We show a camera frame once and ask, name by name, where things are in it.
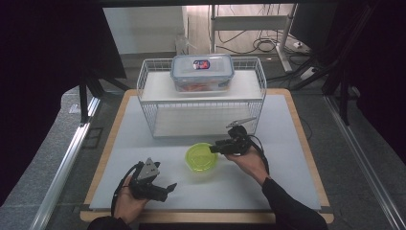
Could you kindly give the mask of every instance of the container lid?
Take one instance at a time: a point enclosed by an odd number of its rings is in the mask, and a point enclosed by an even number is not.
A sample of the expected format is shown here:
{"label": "container lid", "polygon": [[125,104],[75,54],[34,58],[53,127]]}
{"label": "container lid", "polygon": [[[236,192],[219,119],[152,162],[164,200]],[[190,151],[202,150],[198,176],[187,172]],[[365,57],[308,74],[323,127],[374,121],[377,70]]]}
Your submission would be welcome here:
{"label": "container lid", "polygon": [[217,153],[211,153],[210,146],[208,143],[197,143],[186,152],[186,163],[193,172],[204,172],[215,166]]}
{"label": "container lid", "polygon": [[234,75],[234,66],[229,55],[176,56],[173,58],[170,75],[181,78],[227,78]]}

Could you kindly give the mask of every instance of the gray floor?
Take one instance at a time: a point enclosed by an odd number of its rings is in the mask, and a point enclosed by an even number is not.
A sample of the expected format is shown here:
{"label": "gray floor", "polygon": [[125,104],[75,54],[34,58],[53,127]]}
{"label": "gray floor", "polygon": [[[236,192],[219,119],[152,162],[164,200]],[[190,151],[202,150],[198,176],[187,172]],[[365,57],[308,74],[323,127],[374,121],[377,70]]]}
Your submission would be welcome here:
{"label": "gray floor", "polygon": [[[162,54],[166,58],[171,54]],[[127,80],[135,87],[141,61],[148,57],[124,57]],[[278,59],[263,59],[267,77],[283,75]],[[334,121],[321,93],[324,79],[317,80],[300,91],[292,92],[301,117],[308,143],[313,153],[327,197],[334,212],[332,230],[393,229],[384,215],[372,189],[360,170],[340,129]],[[270,87],[287,86],[288,81],[274,82]],[[124,92],[104,82],[106,93],[92,122],[86,140],[60,195],[47,229],[85,229],[88,223],[79,218],[90,181],[102,154],[103,145],[117,113]],[[79,103],[79,91],[74,88],[62,97],[62,108],[47,139],[33,163],[0,208],[1,229],[28,229],[44,198],[59,164],[78,128],[80,116],[70,113],[71,106]],[[350,101],[350,127],[368,155],[373,168],[389,191],[401,215],[406,215],[406,167]],[[142,225],[142,229],[217,229],[219,225]],[[269,229],[267,225],[221,225],[224,229]]]}

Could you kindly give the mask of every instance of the person's arm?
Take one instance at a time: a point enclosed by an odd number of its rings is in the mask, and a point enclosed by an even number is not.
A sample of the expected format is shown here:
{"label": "person's arm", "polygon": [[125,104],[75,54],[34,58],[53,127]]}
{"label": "person's arm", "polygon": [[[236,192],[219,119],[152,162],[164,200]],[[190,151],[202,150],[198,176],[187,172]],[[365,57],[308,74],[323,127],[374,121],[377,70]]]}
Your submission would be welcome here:
{"label": "person's arm", "polygon": [[274,211],[277,225],[283,229],[297,230],[326,230],[326,221],[314,210],[290,196],[279,186],[265,170],[259,153],[250,148],[247,153],[236,156],[226,155],[234,161],[244,172],[251,175],[262,187],[262,192],[268,199]]}
{"label": "person's arm", "polygon": [[102,217],[94,219],[87,230],[131,230],[128,226],[144,210],[149,202],[148,199],[135,199],[128,188],[131,177],[128,177],[116,201],[114,217]]}

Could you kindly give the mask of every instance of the white board surface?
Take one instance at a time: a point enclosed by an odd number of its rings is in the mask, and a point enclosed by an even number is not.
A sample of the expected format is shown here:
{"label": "white board surface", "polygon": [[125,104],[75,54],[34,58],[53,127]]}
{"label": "white board surface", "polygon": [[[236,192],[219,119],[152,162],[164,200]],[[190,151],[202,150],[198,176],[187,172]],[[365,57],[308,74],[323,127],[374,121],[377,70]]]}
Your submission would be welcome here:
{"label": "white board surface", "polygon": [[[283,95],[266,96],[256,136],[262,142],[274,180],[304,205],[320,210],[320,202]],[[90,209],[109,209],[114,190],[128,169],[149,157],[161,162],[161,174],[154,180],[155,185],[178,185],[166,202],[152,200],[147,204],[147,210],[269,209],[257,182],[222,155],[219,155],[211,171],[190,171],[184,159],[188,148],[199,142],[213,144],[215,140],[218,137],[152,138],[137,97],[130,97]]]}

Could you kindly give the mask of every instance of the white wire basket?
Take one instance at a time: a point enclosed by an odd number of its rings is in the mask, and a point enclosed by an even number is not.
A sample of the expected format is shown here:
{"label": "white wire basket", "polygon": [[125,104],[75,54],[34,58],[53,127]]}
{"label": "white wire basket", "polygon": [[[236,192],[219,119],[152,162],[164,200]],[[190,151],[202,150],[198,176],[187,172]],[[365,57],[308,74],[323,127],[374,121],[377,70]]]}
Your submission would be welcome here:
{"label": "white wire basket", "polygon": [[235,75],[226,92],[179,93],[170,77],[171,58],[146,59],[137,81],[138,99],[153,137],[227,135],[232,121],[255,134],[266,78],[257,57],[233,57]]}

